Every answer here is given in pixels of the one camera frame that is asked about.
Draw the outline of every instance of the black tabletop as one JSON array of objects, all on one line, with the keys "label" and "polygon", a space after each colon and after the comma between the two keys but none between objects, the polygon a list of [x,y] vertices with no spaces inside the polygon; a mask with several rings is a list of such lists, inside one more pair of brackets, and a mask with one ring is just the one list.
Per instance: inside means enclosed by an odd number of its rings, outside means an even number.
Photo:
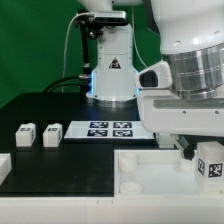
[{"label": "black tabletop", "polygon": [[[13,166],[0,186],[0,196],[113,196],[114,149],[130,141],[63,140],[58,148],[43,147],[42,134],[48,124],[61,123],[65,133],[72,120],[138,121],[139,115],[137,106],[96,107],[78,93],[16,97],[0,109],[0,153],[10,153]],[[35,142],[30,148],[17,148],[15,133],[29,122],[37,127]]]}]

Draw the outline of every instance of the white platform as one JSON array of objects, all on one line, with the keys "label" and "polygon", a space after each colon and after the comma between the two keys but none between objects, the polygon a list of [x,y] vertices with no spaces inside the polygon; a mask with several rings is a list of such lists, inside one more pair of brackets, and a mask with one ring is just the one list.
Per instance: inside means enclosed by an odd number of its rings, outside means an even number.
[{"label": "white platform", "polygon": [[[0,198],[0,223],[224,223],[224,195],[200,193],[194,172],[181,170],[179,151],[134,151],[138,166],[130,173],[119,169],[122,152],[115,152],[113,198]],[[126,181],[139,182],[143,192],[121,194]]]},{"label": "white platform", "polygon": [[154,136],[142,127],[140,121],[72,121],[64,138],[154,139]]}]

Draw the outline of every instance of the white box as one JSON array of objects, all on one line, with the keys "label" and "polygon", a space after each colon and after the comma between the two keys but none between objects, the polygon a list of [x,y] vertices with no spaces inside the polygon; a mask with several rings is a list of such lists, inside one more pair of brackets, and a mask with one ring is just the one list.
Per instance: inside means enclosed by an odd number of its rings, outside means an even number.
[{"label": "white box", "polygon": [[48,125],[43,133],[44,147],[58,147],[62,139],[62,125]]},{"label": "white box", "polygon": [[16,132],[16,146],[30,147],[36,138],[36,126],[33,123],[22,124]]},{"label": "white box", "polygon": [[204,192],[222,191],[224,147],[218,142],[203,142],[197,145],[196,183]]}]

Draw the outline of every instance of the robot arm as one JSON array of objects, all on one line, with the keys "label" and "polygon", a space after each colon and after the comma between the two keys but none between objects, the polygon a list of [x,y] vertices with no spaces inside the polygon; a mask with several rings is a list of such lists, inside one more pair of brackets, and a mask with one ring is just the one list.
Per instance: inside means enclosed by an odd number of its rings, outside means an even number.
[{"label": "robot arm", "polygon": [[[224,136],[224,0],[167,2],[151,0],[163,61],[137,77],[143,126],[156,133]],[[152,74],[158,81],[172,78],[172,86],[152,86],[146,82]]]},{"label": "robot arm", "polygon": [[113,6],[139,5],[142,0],[78,0],[88,11],[113,11]]}]

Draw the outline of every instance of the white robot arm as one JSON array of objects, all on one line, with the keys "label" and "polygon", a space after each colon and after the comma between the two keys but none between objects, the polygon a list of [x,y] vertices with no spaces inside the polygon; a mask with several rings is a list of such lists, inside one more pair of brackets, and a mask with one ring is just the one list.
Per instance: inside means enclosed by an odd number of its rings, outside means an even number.
[{"label": "white robot arm", "polygon": [[224,0],[151,3],[163,61],[137,77],[143,126],[156,133],[224,136]]},{"label": "white robot arm", "polygon": [[97,36],[98,63],[92,72],[89,102],[103,107],[136,104],[136,69],[132,64],[133,38],[125,13],[113,11],[115,5],[137,5],[141,0],[79,0],[93,12],[89,24],[100,24]]},{"label": "white robot arm", "polygon": [[91,12],[97,11],[113,11],[113,6],[139,5],[142,0],[78,0],[87,10]]}]

